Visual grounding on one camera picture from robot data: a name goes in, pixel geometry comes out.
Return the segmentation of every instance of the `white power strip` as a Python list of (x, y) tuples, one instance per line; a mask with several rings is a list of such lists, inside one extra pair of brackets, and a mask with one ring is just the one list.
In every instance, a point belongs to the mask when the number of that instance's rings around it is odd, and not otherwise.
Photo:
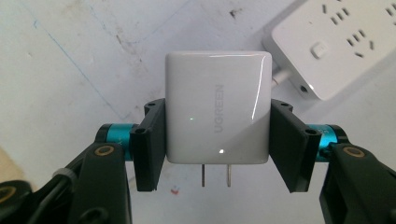
[(327, 100), (396, 52), (396, 0), (310, 0), (264, 47), (306, 98)]

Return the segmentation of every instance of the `wall charger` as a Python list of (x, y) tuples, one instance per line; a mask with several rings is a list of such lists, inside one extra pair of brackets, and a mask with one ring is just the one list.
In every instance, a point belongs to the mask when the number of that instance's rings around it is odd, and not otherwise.
[(167, 159), (185, 164), (268, 160), (271, 54), (181, 51), (166, 56)]
[(262, 41), (302, 96), (327, 100), (396, 52), (396, 1), (309, 0)]

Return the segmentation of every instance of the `white table surface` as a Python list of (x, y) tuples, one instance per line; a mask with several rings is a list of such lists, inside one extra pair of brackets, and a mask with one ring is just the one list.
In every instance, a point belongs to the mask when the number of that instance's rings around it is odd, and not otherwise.
[[(293, 1), (64, 0), (0, 2), (0, 147), (41, 187), (87, 147), (104, 123), (135, 122), (164, 97), (164, 56), (174, 50), (263, 50), (263, 27)], [(306, 123), (342, 126), (352, 143), (396, 170), (396, 57), (326, 102), (286, 81), (273, 98)], [(269, 160), (233, 166), (163, 167), (158, 190), (136, 192), (134, 223), (323, 223), (318, 195), (289, 194)], [(178, 189), (178, 195), (171, 189)]]

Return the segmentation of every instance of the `charger plug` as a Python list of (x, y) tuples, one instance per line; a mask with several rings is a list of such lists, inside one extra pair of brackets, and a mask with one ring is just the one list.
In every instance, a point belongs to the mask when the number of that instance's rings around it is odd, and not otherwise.
[(396, 2), (309, 0), (262, 43), (308, 99), (328, 100), (396, 52)]
[(267, 52), (168, 54), (167, 159), (184, 164), (267, 162), (271, 66)]

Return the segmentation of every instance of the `cable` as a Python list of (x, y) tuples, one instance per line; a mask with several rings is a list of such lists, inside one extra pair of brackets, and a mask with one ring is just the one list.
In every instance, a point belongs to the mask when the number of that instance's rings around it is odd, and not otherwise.
[(290, 76), (291, 76), (291, 71), (289, 69), (278, 70), (276, 73), (273, 74), (271, 88), (273, 89), (275, 86), (279, 85), (284, 80), (288, 79)]

